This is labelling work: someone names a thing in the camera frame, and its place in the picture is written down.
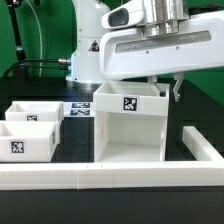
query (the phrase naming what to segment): green wall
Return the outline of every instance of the green wall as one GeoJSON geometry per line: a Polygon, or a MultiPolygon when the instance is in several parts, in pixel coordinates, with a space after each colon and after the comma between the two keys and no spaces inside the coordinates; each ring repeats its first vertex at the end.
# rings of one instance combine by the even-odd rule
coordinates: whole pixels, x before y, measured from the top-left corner
{"type": "MultiPolygon", "coordinates": [[[[104,0],[111,9],[120,5],[120,0],[104,0]]],[[[223,0],[188,0],[189,7],[205,4],[223,4],[223,0]]],[[[40,18],[43,32],[43,57],[70,57],[76,48],[76,25],[71,0],[41,0],[34,6],[40,18]]],[[[39,58],[39,34],[35,18],[26,0],[16,9],[22,42],[27,58],[39,58]]],[[[7,5],[0,0],[0,74],[16,62],[15,43],[7,5]]],[[[43,76],[66,76],[64,71],[44,71],[43,76]]],[[[38,76],[38,70],[32,71],[38,76]]],[[[224,69],[210,69],[187,72],[185,79],[192,81],[200,89],[224,106],[224,69]]]]}

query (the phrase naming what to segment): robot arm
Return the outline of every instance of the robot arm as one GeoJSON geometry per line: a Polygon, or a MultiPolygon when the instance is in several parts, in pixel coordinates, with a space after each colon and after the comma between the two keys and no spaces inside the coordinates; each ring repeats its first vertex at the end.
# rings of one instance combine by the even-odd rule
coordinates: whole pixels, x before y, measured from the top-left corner
{"type": "Polygon", "coordinates": [[[174,73],[177,80],[174,92],[178,101],[184,71],[224,65],[224,54],[218,53],[224,52],[223,11],[189,18],[183,0],[133,0],[127,4],[130,6],[137,2],[144,8],[144,18],[139,16],[134,27],[127,28],[129,23],[119,24],[119,16],[115,19],[121,7],[102,19],[104,27],[111,31],[103,36],[100,46],[101,72],[106,79],[174,73]]]}

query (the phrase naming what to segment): black table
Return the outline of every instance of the black table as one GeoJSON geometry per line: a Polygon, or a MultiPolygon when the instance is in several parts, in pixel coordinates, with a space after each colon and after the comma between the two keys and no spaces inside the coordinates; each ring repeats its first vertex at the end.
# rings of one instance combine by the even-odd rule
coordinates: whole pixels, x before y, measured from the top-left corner
{"type": "MultiPolygon", "coordinates": [[[[180,93],[169,105],[166,160],[195,160],[181,141],[189,125],[223,155],[224,108],[188,81],[180,93]]],[[[15,100],[92,102],[92,92],[68,88],[62,78],[0,79],[0,119],[15,100]]],[[[52,162],[93,162],[93,125],[93,118],[65,119],[52,162]]],[[[1,223],[224,222],[224,187],[2,191],[0,202],[1,223]]]]}

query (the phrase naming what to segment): white box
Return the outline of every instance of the white box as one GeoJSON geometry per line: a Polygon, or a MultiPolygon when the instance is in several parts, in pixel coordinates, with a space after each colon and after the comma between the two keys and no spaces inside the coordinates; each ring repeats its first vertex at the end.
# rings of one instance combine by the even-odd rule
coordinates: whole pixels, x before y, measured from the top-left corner
{"type": "Polygon", "coordinates": [[[94,93],[95,162],[164,161],[169,85],[107,82],[94,93]]]}
{"type": "Polygon", "coordinates": [[[7,121],[55,121],[56,140],[60,143],[60,125],[64,119],[63,102],[14,101],[5,112],[7,121]]]}
{"type": "Polygon", "coordinates": [[[0,121],[1,162],[50,162],[56,146],[55,122],[0,121]]]}

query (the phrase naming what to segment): black cable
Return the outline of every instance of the black cable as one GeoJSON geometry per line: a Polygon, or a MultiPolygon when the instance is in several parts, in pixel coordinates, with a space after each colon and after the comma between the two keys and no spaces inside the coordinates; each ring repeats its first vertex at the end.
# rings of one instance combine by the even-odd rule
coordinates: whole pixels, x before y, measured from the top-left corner
{"type": "Polygon", "coordinates": [[[22,61],[18,61],[14,63],[9,69],[7,69],[4,74],[3,78],[6,79],[10,71],[12,71],[13,68],[20,67],[20,66],[25,66],[25,63],[30,63],[30,62],[48,62],[48,63],[58,63],[58,59],[25,59],[22,61]]]}
{"type": "Polygon", "coordinates": [[[9,73],[14,69],[14,68],[18,68],[20,66],[23,66],[25,68],[43,68],[43,69],[55,69],[55,70],[69,70],[69,66],[58,66],[58,67],[48,67],[48,66],[35,66],[35,65],[14,65],[11,66],[9,69],[7,69],[4,74],[3,74],[3,78],[7,79],[9,73]]]}

